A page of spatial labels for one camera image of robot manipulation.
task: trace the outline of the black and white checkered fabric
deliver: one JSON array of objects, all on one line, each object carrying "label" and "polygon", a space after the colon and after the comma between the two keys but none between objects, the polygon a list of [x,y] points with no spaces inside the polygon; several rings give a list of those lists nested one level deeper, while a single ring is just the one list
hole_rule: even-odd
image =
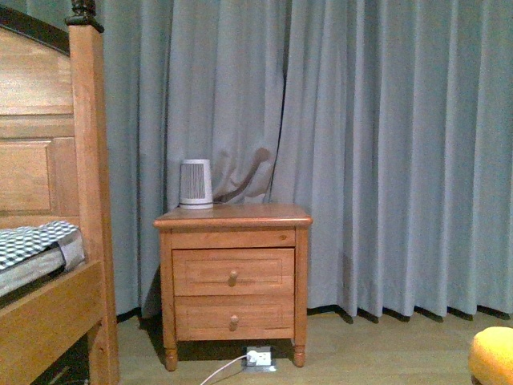
[{"label": "black and white checkered fabric", "polygon": [[41,253],[76,229],[66,221],[53,221],[39,227],[0,230],[0,270]]}]

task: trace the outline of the nightstand leg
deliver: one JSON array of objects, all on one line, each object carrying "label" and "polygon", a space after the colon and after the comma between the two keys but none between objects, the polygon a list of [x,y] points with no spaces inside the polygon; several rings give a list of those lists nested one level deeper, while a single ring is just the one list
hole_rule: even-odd
[{"label": "nightstand leg", "polygon": [[305,365],[308,228],[296,228],[296,295],[294,315],[294,364]]},{"label": "nightstand leg", "polygon": [[166,349],[166,370],[175,371],[178,363],[178,353],[176,348]]},{"label": "nightstand leg", "polygon": [[174,371],[178,363],[178,352],[176,350],[175,293],[170,232],[160,233],[160,285],[162,289],[162,327],[166,352],[165,365],[168,371]]},{"label": "nightstand leg", "polygon": [[294,365],[303,367],[305,365],[305,346],[294,347]]}]

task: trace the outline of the wooden drawer knob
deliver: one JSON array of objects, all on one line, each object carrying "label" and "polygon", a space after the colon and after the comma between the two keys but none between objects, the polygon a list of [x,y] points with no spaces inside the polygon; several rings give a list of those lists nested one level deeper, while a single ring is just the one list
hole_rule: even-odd
[{"label": "wooden drawer knob", "polygon": [[228,279],[228,285],[234,287],[238,276],[239,273],[236,270],[232,270],[230,272],[230,278]]},{"label": "wooden drawer knob", "polygon": [[235,331],[239,325],[239,317],[233,315],[230,317],[230,331]]}]

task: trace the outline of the power outlet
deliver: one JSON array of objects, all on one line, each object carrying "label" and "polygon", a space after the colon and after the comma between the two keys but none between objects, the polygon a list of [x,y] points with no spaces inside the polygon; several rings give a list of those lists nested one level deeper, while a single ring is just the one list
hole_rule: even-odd
[{"label": "power outlet", "polygon": [[249,367],[268,367],[273,364],[270,346],[248,346],[246,354],[250,355],[246,359],[246,365]]}]

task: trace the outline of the nightstand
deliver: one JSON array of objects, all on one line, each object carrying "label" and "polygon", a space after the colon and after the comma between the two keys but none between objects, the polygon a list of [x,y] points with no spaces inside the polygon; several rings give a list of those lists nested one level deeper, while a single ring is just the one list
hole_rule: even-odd
[{"label": "nightstand", "polygon": [[166,368],[177,341],[292,338],[305,363],[308,229],[297,205],[215,205],[158,218]]}]

